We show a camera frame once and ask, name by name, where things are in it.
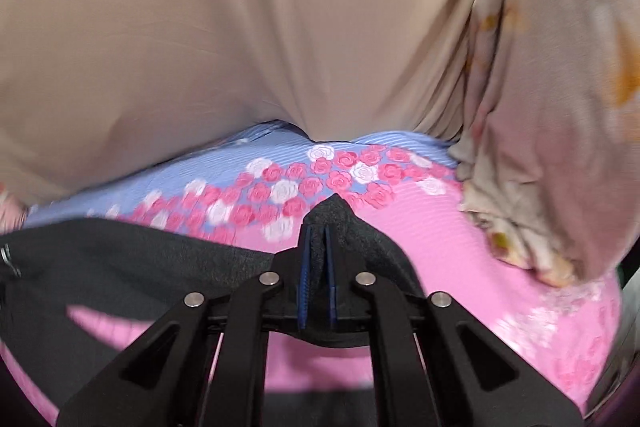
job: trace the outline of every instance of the metal rivet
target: metal rivet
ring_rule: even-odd
[[[451,295],[446,292],[436,292],[431,296],[431,302],[438,308],[447,308],[451,305]]]
[[[192,292],[184,298],[184,303],[189,308],[197,308],[204,303],[204,295],[198,292]]]
[[[356,283],[363,286],[371,286],[376,281],[376,276],[371,272],[360,272],[356,275]]]
[[[276,272],[265,272],[260,275],[260,282],[265,286],[273,286],[280,280],[280,276]]]

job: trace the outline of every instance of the black clamp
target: black clamp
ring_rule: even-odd
[[[318,228],[304,226],[297,248],[232,293],[188,294],[75,395],[56,426],[257,427],[268,333],[305,339],[310,328],[328,340],[368,336],[380,426],[583,425],[573,402],[447,293],[403,294],[342,251],[331,226]],[[313,295],[312,233],[324,237]]]

